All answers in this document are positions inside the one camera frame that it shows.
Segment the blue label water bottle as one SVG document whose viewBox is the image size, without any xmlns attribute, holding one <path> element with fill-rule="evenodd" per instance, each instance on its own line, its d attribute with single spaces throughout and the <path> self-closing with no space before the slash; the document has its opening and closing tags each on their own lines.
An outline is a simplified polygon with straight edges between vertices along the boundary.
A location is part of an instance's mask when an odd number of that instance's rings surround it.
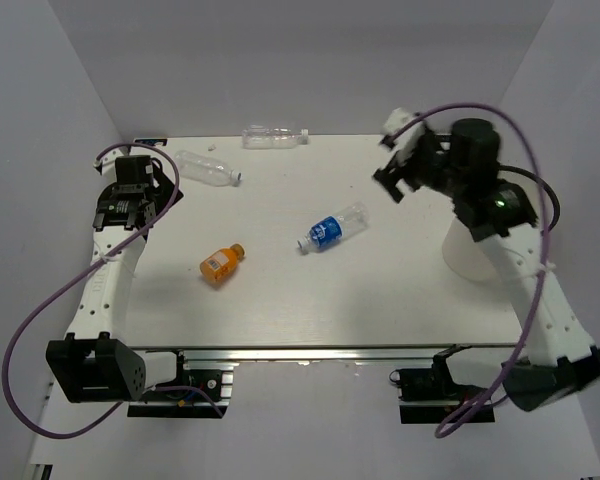
<svg viewBox="0 0 600 480">
<path fill-rule="evenodd" d="M 356 202 L 314 224 L 297 240 L 297 245 L 302 254 L 321 252 L 350 239 L 368 227 L 367 208 L 362 202 Z"/>
</svg>

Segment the orange juice bottle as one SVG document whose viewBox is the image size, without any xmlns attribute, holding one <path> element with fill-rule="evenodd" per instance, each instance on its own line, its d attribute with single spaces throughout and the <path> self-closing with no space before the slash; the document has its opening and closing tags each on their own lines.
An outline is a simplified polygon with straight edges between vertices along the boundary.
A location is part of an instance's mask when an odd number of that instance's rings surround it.
<svg viewBox="0 0 600 480">
<path fill-rule="evenodd" d="M 199 265 L 199 270 L 208 284 L 219 286 L 234 273 L 244 257 L 243 246 L 233 244 L 217 250 L 203 260 Z"/>
</svg>

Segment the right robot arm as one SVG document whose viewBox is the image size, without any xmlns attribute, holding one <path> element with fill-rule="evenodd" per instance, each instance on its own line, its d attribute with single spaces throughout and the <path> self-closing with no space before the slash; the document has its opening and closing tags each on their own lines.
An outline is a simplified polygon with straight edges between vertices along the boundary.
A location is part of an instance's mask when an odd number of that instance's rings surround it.
<svg viewBox="0 0 600 480">
<path fill-rule="evenodd" d="M 400 202 L 398 183 L 450 198 L 456 219 L 494 267 L 522 327 L 521 359 L 503 381 L 506 394 L 530 412 L 600 379 L 600 347 L 571 309 L 553 272 L 541 263 L 546 236 L 524 189 L 499 176 L 501 138 L 491 122 L 453 123 L 449 144 L 414 115 L 394 111 L 382 127 L 393 154 L 374 179 Z"/>
</svg>

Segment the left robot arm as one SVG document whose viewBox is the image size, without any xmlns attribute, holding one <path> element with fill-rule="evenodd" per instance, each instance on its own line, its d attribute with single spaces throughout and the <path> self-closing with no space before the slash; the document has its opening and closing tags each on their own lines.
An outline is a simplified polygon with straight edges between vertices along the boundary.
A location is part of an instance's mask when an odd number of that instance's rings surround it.
<svg viewBox="0 0 600 480">
<path fill-rule="evenodd" d="M 171 351 L 135 351 L 123 341 L 134 273 L 147 243 L 145 226 L 170 197 L 180 198 L 157 160 L 116 158 L 114 181 L 97 200 L 93 221 L 94 271 L 62 340 L 49 342 L 46 360 L 72 403 L 138 401 L 154 386 L 179 399 L 191 374 Z"/>
</svg>

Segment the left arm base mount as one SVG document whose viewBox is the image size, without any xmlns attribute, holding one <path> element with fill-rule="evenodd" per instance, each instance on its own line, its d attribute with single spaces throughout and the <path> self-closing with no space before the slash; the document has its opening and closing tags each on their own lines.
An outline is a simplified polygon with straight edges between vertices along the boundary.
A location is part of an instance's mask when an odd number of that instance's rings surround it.
<svg viewBox="0 0 600 480">
<path fill-rule="evenodd" d="M 236 363 L 177 352 L 176 377 L 127 407 L 129 418 L 220 419 L 232 396 Z"/>
</svg>

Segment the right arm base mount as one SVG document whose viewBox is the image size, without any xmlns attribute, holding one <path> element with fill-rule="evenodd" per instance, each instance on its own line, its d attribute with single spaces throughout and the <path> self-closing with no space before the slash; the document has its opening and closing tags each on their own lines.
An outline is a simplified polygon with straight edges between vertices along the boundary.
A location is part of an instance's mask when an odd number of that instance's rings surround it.
<svg viewBox="0 0 600 480">
<path fill-rule="evenodd" d="M 389 382 L 398 389 L 400 423 L 436 425 L 485 391 L 504 353 L 455 344 L 442 350 L 411 349 L 393 359 Z"/>
</svg>

